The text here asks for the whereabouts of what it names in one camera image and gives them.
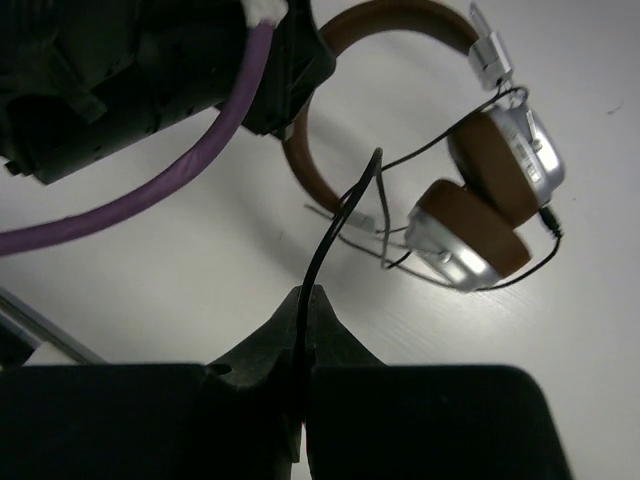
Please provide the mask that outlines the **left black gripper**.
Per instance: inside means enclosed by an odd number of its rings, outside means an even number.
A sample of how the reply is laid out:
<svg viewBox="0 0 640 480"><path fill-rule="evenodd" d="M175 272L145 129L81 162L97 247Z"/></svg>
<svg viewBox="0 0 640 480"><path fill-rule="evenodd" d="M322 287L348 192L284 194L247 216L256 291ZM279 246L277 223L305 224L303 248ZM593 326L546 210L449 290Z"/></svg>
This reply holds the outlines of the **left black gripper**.
<svg viewBox="0 0 640 480"><path fill-rule="evenodd" d="M5 1L1 164L56 182L220 108L247 30L237 1Z"/></svg>

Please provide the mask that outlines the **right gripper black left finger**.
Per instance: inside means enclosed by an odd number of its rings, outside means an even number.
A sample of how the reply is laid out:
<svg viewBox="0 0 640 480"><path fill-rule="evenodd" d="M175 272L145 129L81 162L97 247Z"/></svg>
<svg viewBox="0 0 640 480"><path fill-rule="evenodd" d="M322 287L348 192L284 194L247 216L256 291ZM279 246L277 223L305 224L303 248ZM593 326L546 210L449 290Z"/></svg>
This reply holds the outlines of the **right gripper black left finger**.
<svg viewBox="0 0 640 480"><path fill-rule="evenodd" d="M286 479L299 458L280 365L23 365L1 376L5 479Z"/></svg>

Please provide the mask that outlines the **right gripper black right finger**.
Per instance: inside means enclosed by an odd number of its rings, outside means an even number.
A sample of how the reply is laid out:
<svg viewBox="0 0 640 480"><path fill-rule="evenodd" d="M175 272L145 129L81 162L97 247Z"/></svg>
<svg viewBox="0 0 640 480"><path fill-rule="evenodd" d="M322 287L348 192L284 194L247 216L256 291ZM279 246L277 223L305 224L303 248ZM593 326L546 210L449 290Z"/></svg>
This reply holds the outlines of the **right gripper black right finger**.
<svg viewBox="0 0 640 480"><path fill-rule="evenodd" d="M545 395L508 365L394 365L309 309L305 428L315 479L569 479Z"/></svg>

